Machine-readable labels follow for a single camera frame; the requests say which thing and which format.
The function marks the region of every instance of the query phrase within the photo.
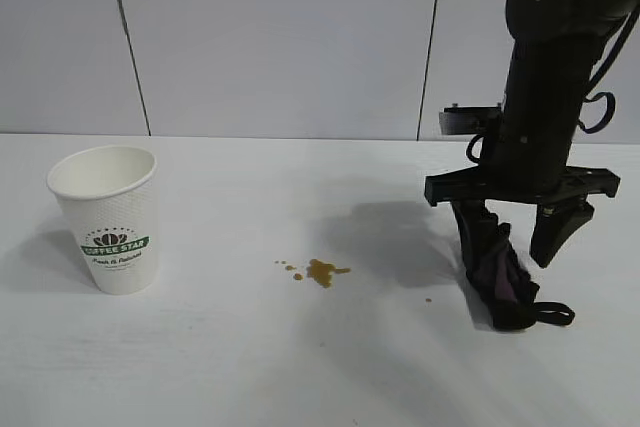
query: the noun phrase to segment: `green logo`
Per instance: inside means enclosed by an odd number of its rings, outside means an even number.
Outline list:
[[[114,255],[144,249],[149,245],[149,237],[142,237],[140,239],[127,242],[127,236],[124,234],[105,234],[102,237],[94,238],[93,243],[96,244],[97,247],[86,245],[80,246],[85,255]]]

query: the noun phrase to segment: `cup rim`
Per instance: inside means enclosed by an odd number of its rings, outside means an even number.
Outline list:
[[[112,191],[109,191],[109,192],[105,192],[103,194],[76,195],[76,194],[69,194],[69,193],[66,193],[66,192],[61,192],[61,191],[56,190],[56,189],[53,188],[53,186],[52,186],[53,175],[60,168],[60,166],[62,166],[62,164],[65,164],[66,162],[69,162],[70,160],[72,160],[74,157],[77,157],[77,156],[80,156],[80,155],[88,154],[90,152],[94,152],[94,151],[97,151],[97,150],[107,150],[107,149],[113,149],[113,148],[135,149],[135,150],[138,150],[138,151],[144,152],[145,154],[150,155],[151,159],[153,161],[153,164],[151,165],[151,169],[149,169],[149,172],[147,172],[143,177],[141,177],[140,179],[136,180],[135,182],[133,182],[131,184],[128,184],[128,185],[125,185],[124,187],[121,187],[119,189],[112,190]],[[62,159],[59,162],[57,162],[49,170],[49,173],[47,174],[46,183],[47,183],[47,188],[54,195],[56,195],[57,197],[61,197],[63,199],[69,199],[69,200],[100,200],[100,199],[108,199],[110,197],[115,197],[117,195],[130,192],[130,191],[132,191],[134,189],[137,189],[141,185],[145,184],[147,181],[149,181],[149,179],[151,177],[153,177],[153,174],[155,174],[156,165],[157,165],[156,156],[153,154],[153,152],[151,152],[151,151],[149,151],[147,149],[144,149],[142,147],[137,147],[137,146],[134,146],[134,145],[125,145],[125,144],[102,145],[102,146],[99,146],[99,147],[92,147],[90,149],[81,150],[80,152],[76,152],[74,154],[68,155],[64,159]]]

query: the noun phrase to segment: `black fabric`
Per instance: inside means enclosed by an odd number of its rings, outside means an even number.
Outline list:
[[[540,286],[520,265],[511,246],[511,225],[501,224],[475,269],[467,272],[471,285],[489,308],[493,327],[501,331],[524,330],[536,322],[566,326],[575,313],[556,302],[535,302]]]

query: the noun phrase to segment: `coffee star logo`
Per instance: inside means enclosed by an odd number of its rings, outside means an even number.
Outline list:
[[[92,231],[86,235],[85,241],[93,242],[93,245],[80,246],[85,255],[90,256],[124,254],[149,245],[149,237],[138,237],[135,231],[124,227]]]

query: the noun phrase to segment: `white wall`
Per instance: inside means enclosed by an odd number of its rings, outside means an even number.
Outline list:
[[[507,30],[506,0],[438,0],[420,138],[440,137],[438,113],[452,103],[488,106],[502,101],[513,40]],[[640,142],[640,86],[637,81],[640,34],[634,33],[618,63],[600,85],[613,90],[618,113],[600,134],[579,133],[577,141]],[[604,104],[584,107],[594,125]]]
[[[433,0],[124,0],[161,135],[415,139]]]
[[[423,99],[434,0],[124,0],[154,134],[369,139],[501,100],[504,3],[438,1]],[[636,32],[612,125],[577,140],[640,142],[639,54]],[[146,134],[116,0],[0,0],[0,132]]]
[[[146,134],[116,0],[0,0],[0,132]]]

